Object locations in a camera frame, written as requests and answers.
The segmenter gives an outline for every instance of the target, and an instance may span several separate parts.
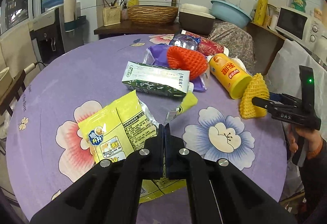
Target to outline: soap dispenser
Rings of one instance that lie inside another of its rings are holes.
[[[129,0],[128,6],[138,6],[140,4],[139,0]]]

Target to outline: red package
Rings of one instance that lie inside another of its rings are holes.
[[[215,55],[218,53],[224,53],[224,46],[222,46],[212,40],[209,40],[205,37],[201,37],[199,35],[193,34],[186,30],[182,30],[181,34],[193,36],[193,37],[200,37],[201,42],[200,42],[200,44],[197,45],[197,51],[201,52],[205,56]]]

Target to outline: white cloth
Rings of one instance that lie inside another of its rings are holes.
[[[313,69],[315,111],[321,118],[321,135],[327,139],[327,72],[297,42],[285,40],[266,76],[267,87],[274,93],[301,98],[299,65]]]

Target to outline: yellow foam fruit net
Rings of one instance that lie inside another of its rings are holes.
[[[243,119],[264,117],[267,114],[266,109],[252,104],[253,97],[269,99],[269,91],[261,74],[256,74],[244,91],[240,104],[240,114]]]

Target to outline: snack bag logo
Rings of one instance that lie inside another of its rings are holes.
[[[92,145],[98,146],[103,141],[103,134],[98,135],[95,133],[95,130],[92,130],[89,132],[89,141]]]
[[[127,71],[126,76],[127,76],[127,77],[130,77],[130,75],[132,74],[132,71],[133,71],[133,66],[130,65],[130,67],[128,68],[128,71]]]

